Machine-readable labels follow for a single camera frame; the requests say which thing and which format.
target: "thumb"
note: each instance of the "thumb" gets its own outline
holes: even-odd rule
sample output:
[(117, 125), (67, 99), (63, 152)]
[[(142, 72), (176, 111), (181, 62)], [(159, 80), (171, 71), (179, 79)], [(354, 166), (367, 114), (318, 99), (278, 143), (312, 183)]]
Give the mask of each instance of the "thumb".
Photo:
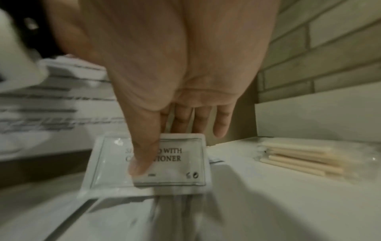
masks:
[(132, 176), (142, 175), (151, 166), (158, 154), (160, 141), (160, 112), (145, 110), (130, 103), (123, 94), (115, 95), (122, 108), (134, 146), (134, 158), (128, 172)]

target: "white packet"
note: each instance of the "white packet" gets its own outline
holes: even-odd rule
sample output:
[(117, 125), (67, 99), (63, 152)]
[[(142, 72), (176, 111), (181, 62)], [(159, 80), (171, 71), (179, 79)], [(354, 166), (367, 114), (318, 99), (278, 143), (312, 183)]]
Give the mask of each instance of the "white packet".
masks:
[(79, 197), (188, 195), (212, 187), (203, 134), (161, 134), (159, 153), (144, 175), (131, 177), (133, 145), (128, 134), (98, 137)]

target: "thumb nail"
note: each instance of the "thumb nail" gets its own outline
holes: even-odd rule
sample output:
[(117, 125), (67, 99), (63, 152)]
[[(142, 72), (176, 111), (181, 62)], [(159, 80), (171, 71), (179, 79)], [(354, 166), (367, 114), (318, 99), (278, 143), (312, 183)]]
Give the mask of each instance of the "thumb nail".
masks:
[(130, 161), (130, 165), (128, 166), (128, 173), (131, 176), (138, 176), (142, 175), (145, 170), (143, 170), (144, 167), (142, 167), (141, 163), (136, 160), (135, 157), (133, 157)]

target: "finger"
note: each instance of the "finger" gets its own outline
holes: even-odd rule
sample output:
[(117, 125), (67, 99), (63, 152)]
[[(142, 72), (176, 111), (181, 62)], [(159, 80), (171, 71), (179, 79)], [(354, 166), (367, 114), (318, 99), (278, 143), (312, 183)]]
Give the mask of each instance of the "finger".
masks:
[(161, 126), (161, 133), (165, 132), (165, 128), (167, 126), (167, 121), (168, 121), (168, 116), (169, 112), (171, 111), (171, 104), (169, 104), (167, 107), (165, 107), (161, 112), (160, 112), (160, 126)]
[(194, 109), (192, 133), (204, 133), (211, 110), (211, 106), (203, 106)]
[(222, 138), (226, 135), (229, 129), (234, 107), (235, 102), (217, 107), (216, 120), (214, 121), (213, 126), (213, 133), (217, 138)]
[(185, 133), (192, 116), (193, 108), (175, 105), (175, 119), (172, 123), (171, 133)]
[(130, 103), (118, 88), (114, 88), (130, 131), (134, 158), (129, 165), (132, 176), (142, 175), (154, 161), (160, 140), (160, 112), (140, 108)]

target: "brick wall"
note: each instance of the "brick wall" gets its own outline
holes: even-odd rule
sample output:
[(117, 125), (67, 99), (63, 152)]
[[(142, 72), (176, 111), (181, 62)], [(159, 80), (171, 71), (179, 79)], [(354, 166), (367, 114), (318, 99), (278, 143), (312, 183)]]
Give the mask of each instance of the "brick wall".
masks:
[(283, 0), (259, 101), (381, 81), (381, 0)]

